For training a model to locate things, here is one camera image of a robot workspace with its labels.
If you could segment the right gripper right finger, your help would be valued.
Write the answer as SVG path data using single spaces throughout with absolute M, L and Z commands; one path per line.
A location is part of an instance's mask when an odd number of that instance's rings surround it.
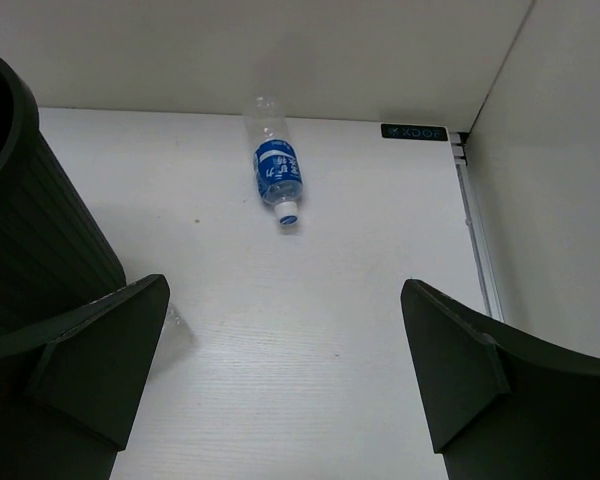
M 416 279 L 401 292 L 430 438 L 451 479 L 600 479 L 600 359 Z

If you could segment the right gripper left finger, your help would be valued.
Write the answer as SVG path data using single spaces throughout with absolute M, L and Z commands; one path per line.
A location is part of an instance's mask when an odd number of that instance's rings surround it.
M 161 274 L 0 335 L 0 479 L 107 479 L 170 298 Z

